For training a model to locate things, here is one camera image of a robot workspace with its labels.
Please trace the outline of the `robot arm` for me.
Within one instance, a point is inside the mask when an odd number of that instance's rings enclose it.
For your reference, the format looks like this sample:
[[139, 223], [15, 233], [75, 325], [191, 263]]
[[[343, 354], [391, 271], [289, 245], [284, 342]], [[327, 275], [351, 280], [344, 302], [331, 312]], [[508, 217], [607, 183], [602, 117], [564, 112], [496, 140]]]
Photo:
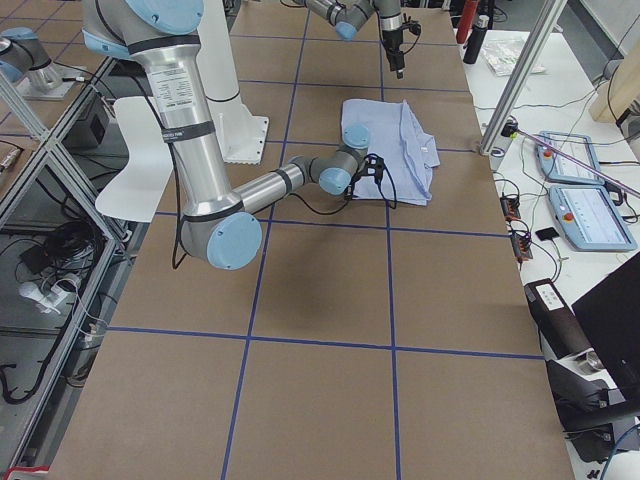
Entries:
[[177, 191], [186, 194], [174, 245], [224, 270], [249, 264], [262, 243], [255, 213], [307, 183], [340, 195], [357, 181], [370, 155], [371, 133], [346, 127], [327, 158], [293, 158], [238, 188], [231, 186], [196, 58], [206, 6], [202, 1], [85, 1], [86, 46], [130, 59], [146, 74], [161, 137], [169, 148]]
[[359, 30], [376, 16], [378, 34], [385, 52], [389, 69], [398, 79], [404, 77], [405, 55], [412, 49], [404, 51], [404, 32], [409, 31], [417, 41], [421, 36], [421, 24], [401, 11], [401, 2], [396, 0], [358, 0], [351, 5], [332, 0], [294, 1], [297, 6], [304, 7], [329, 23], [344, 41], [351, 41]]

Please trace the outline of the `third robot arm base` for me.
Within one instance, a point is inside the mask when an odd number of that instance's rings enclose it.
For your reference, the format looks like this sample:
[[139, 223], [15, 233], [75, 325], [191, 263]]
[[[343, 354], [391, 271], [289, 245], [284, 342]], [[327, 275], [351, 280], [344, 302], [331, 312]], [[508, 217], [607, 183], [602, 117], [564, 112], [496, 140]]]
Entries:
[[74, 82], [65, 81], [68, 69], [57, 65], [37, 34], [27, 27], [1, 32], [1, 72], [29, 100], [60, 101]]

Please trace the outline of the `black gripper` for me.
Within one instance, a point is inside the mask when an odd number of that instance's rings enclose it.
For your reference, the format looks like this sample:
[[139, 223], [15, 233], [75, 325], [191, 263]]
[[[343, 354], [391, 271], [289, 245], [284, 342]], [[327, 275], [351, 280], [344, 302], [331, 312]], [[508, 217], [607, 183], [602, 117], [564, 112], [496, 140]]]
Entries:
[[388, 53], [389, 68], [397, 79], [404, 78], [405, 54], [402, 50], [404, 32], [409, 31], [416, 38], [420, 36], [419, 22], [404, 22], [398, 28], [382, 30], [382, 43]]
[[364, 162], [352, 177], [349, 187], [344, 192], [345, 200], [354, 198], [355, 185], [364, 177], [372, 177], [374, 184], [381, 190], [382, 180], [386, 169], [385, 161], [377, 154], [368, 154], [364, 157]]

